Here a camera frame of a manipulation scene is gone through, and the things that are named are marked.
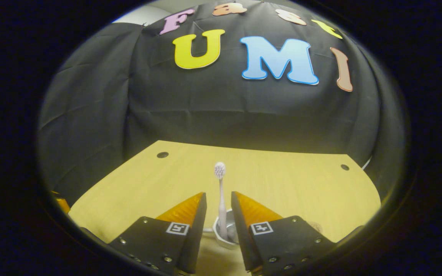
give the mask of blue letter m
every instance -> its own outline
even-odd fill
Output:
[[[242,73],[245,79],[262,80],[267,77],[267,72],[262,70],[262,60],[272,75],[280,79],[291,61],[291,72],[287,74],[289,80],[302,84],[318,84],[310,61],[308,42],[288,39],[280,51],[261,36],[243,37],[240,42],[247,45],[248,52],[248,68]]]

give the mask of white wall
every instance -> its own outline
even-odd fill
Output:
[[[154,23],[171,13],[157,7],[142,6],[124,16],[120,17],[113,23],[134,23],[145,26]]]

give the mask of toothbrush handle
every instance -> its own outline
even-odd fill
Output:
[[[219,236],[228,240],[228,230],[226,229],[226,207],[224,206],[223,179],[219,180]]]

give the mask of wooden table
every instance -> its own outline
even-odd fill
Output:
[[[159,152],[168,152],[158,158]],[[204,227],[218,215],[219,182],[214,164],[226,164],[224,195],[238,191],[274,212],[317,222],[338,242],[365,224],[381,206],[370,178],[347,155],[271,152],[157,141],[88,190],[69,216],[109,243],[139,217],[156,218],[199,192],[206,192]],[[197,275],[246,275],[240,250],[228,250],[204,234]]]

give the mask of yellow letter u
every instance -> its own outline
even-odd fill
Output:
[[[207,37],[207,52],[203,56],[194,57],[191,54],[192,40],[194,34],[178,37],[173,41],[175,44],[175,63],[184,69],[206,67],[219,58],[221,52],[221,35],[224,30],[208,30],[202,33]]]

